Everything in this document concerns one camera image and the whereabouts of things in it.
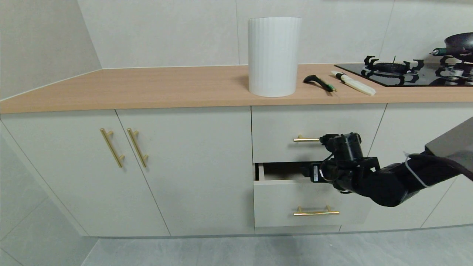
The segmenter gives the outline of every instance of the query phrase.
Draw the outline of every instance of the wooden countertop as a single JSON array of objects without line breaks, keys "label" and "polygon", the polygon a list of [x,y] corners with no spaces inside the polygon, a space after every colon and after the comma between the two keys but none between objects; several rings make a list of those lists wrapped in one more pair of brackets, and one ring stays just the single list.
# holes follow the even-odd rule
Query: wooden countertop
[{"label": "wooden countertop", "polygon": [[[261,106],[408,102],[473,102],[472,87],[387,88],[354,74],[376,89],[367,96],[343,85],[333,64],[302,64],[293,95],[265,98],[248,91],[248,66],[170,67],[98,70],[0,102],[0,113],[203,106]],[[317,75],[334,85],[328,93],[304,84]]]}]

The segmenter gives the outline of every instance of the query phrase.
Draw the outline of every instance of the cabinet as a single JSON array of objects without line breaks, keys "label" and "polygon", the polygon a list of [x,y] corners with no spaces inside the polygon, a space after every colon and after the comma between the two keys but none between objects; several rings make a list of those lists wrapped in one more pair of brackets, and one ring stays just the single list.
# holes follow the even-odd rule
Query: cabinet
[{"label": "cabinet", "polygon": [[[300,173],[298,163],[258,164],[258,177],[254,182],[257,228],[363,223],[372,205],[370,199],[341,194],[330,184],[312,183]],[[323,214],[294,215],[301,212]]]},{"label": "cabinet", "polygon": [[171,235],[254,233],[249,106],[117,114],[139,132],[140,165]]},{"label": "cabinet", "polygon": [[368,153],[386,104],[253,106],[253,162],[323,160],[330,153],[318,142],[293,142],[298,135],[357,132]]},{"label": "cabinet", "polygon": [[[2,115],[42,178],[90,236],[168,236],[114,110]],[[111,146],[124,155],[118,167]]]},{"label": "cabinet", "polygon": [[[369,156],[377,156],[381,167],[403,162],[404,151],[424,151],[426,143],[472,115],[473,103],[388,104]],[[374,205],[364,224],[342,225],[341,231],[420,228],[454,180],[452,178],[423,189],[397,207]],[[471,193],[463,195],[468,197],[466,201],[473,201]],[[451,212],[461,211],[458,205],[450,207]]]}]

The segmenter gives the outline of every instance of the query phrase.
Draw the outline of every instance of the gold handle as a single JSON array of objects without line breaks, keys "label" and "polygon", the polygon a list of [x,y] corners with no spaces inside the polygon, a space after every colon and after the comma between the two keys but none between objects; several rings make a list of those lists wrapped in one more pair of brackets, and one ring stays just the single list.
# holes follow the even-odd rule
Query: gold handle
[{"label": "gold handle", "polygon": [[136,150],[136,153],[138,154],[138,157],[141,160],[141,164],[143,165],[143,167],[146,167],[146,160],[148,159],[148,156],[147,155],[143,156],[143,154],[141,153],[140,147],[138,146],[138,141],[136,141],[136,137],[138,136],[138,133],[139,133],[138,130],[133,132],[131,128],[127,128],[126,131],[128,131],[128,134],[130,135],[131,142],[133,143],[133,146],[135,146],[135,150]]},{"label": "gold handle", "polygon": [[100,129],[100,132],[102,132],[102,136],[104,137],[105,139],[105,142],[107,143],[108,145],[108,148],[110,149],[110,151],[112,152],[114,158],[115,158],[115,161],[117,161],[118,163],[118,167],[122,168],[123,165],[122,165],[122,160],[125,158],[125,155],[121,155],[120,157],[117,155],[114,147],[112,146],[112,144],[110,143],[110,139],[108,137],[112,137],[114,132],[113,131],[105,131],[105,129],[101,128]]},{"label": "gold handle", "polygon": [[320,142],[320,139],[305,139],[302,135],[297,136],[294,142]]},{"label": "gold handle", "polygon": [[337,211],[332,211],[329,205],[327,205],[327,211],[326,212],[308,212],[304,213],[302,212],[302,207],[299,206],[297,207],[297,213],[293,213],[294,216],[313,216],[313,215],[330,215],[330,214],[340,214],[340,212]]}]

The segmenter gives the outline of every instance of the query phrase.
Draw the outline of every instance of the black robotic arm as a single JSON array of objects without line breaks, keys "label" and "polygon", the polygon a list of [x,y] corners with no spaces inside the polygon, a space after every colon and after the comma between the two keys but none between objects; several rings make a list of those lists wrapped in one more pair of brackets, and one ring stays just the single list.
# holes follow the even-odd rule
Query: black robotic arm
[{"label": "black robotic arm", "polygon": [[[397,206],[420,190],[460,174],[473,181],[473,117],[426,144],[422,153],[384,168],[377,157],[363,156],[357,133],[324,135],[320,143],[332,155],[309,163],[303,174],[312,182],[330,183],[342,193],[369,197],[382,206]],[[314,179],[314,171],[322,178]]]}]

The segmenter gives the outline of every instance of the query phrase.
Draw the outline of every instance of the drawer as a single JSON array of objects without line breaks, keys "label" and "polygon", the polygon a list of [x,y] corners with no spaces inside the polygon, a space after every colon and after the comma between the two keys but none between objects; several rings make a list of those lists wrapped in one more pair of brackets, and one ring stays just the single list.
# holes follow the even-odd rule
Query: drawer
[{"label": "drawer", "polygon": [[318,142],[294,142],[325,134],[357,132],[365,156],[386,104],[253,106],[253,162],[317,161],[329,156]]},{"label": "drawer", "polygon": [[[327,183],[312,183],[299,174],[297,163],[256,164],[254,181],[255,227],[314,226],[363,223],[372,206],[369,198],[341,194]],[[294,213],[332,212],[295,216]]]}]

